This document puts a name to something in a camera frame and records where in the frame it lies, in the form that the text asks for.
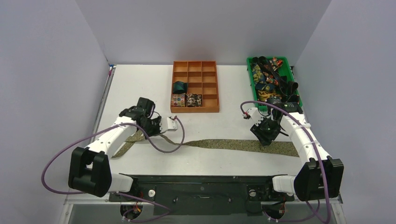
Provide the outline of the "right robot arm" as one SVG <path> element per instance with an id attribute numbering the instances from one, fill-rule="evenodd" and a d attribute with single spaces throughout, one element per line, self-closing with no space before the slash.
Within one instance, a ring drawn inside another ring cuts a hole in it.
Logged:
<path id="1" fill-rule="evenodd" d="M 336 198 L 344 172 L 344 164 L 326 152 L 311 130 L 302 108 L 296 102 L 282 102 L 271 97 L 263 103 L 267 112 L 257 107 L 243 111 L 253 122 L 250 131 L 262 146 L 268 146 L 280 132 L 293 143 L 302 163 L 297 175 L 277 175 L 264 185 L 264 195 L 276 199 L 281 193 L 297 196 L 301 201 Z"/>

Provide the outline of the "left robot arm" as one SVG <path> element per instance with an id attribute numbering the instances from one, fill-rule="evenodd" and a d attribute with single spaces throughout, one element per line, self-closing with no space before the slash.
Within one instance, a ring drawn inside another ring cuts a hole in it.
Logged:
<path id="1" fill-rule="evenodd" d="M 109 161 L 137 130 L 148 136 L 159 134 L 162 119 L 152 118 L 154 110 L 152 100 L 139 98 L 137 105 L 122 110 L 114 124 L 101 131 L 96 141 L 84 148 L 75 148 L 71 154 L 69 187 L 98 197 L 119 191 L 127 200 L 135 200 L 139 196 L 139 187 L 133 184 L 131 177 L 113 173 Z"/>

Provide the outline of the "olive floral patterned tie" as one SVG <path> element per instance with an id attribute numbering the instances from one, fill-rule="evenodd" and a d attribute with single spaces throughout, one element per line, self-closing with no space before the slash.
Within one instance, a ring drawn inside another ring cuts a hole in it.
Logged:
<path id="1" fill-rule="evenodd" d="M 142 131 L 137 131 L 123 142 L 112 158 L 115 159 L 123 156 L 135 143 L 145 140 L 146 138 Z M 292 142 L 273 141 L 269 146 L 262 146 L 258 140 L 203 139 L 184 142 L 183 145 L 207 149 L 227 149 L 298 157 L 298 153 Z"/>

